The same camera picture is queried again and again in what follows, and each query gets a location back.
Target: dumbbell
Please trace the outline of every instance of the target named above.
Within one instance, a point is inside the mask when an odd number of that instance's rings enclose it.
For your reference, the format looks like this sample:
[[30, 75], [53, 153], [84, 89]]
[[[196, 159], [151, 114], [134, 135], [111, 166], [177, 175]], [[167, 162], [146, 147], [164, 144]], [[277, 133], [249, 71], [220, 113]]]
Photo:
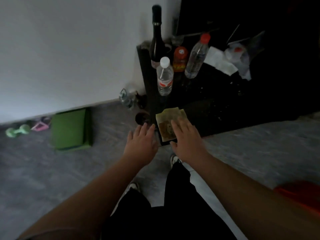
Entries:
[[27, 135], [30, 133], [30, 126], [27, 124], [23, 124], [22, 126], [19, 127], [19, 129], [14, 129], [14, 128], [6, 129], [5, 133], [7, 137], [11, 137], [11, 138], [17, 137], [17, 134], [20, 134], [20, 133]]

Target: white bottle cap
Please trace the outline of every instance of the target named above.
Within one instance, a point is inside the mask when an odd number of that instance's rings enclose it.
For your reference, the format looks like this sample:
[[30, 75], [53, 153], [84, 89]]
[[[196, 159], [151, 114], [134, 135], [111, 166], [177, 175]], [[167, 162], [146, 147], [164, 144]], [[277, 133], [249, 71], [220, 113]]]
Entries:
[[162, 68], [167, 68], [170, 65], [170, 59], [165, 56], [160, 59], [160, 66]]

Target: black pants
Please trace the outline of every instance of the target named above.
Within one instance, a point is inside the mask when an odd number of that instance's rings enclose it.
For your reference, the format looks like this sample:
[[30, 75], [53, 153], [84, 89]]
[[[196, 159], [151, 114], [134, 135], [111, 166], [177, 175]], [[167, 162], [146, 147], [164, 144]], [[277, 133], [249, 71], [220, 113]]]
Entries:
[[103, 227], [102, 239], [160, 239], [170, 236], [236, 239], [226, 223], [190, 183], [190, 173], [175, 163], [168, 174], [164, 206], [151, 207], [131, 189]]

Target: dark glass bottle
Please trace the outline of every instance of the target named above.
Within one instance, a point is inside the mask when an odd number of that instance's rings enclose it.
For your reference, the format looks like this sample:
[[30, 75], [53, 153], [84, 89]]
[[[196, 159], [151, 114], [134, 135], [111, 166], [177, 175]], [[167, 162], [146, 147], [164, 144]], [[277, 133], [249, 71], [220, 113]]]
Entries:
[[160, 59], [165, 56], [166, 47], [161, 38], [161, 7], [154, 5], [152, 7], [153, 38], [150, 45], [151, 66], [157, 68], [160, 65]]

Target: sneaker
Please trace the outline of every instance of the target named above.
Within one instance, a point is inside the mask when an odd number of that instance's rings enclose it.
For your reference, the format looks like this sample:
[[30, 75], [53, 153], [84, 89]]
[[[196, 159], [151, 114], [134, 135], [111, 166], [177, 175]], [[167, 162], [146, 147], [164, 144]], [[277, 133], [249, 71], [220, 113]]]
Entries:
[[182, 163], [182, 161], [180, 160], [180, 158], [178, 158], [178, 156], [176, 154], [171, 154], [170, 156], [170, 164], [171, 164], [171, 168], [173, 167], [173, 165], [175, 163]]
[[140, 192], [140, 187], [139, 187], [139, 184], [137, 182], [131, 182], [126, 190], [126, 193], [130, 190], [130, 189], [133, 189], [133, 190], [136, 190], [138, 192]]

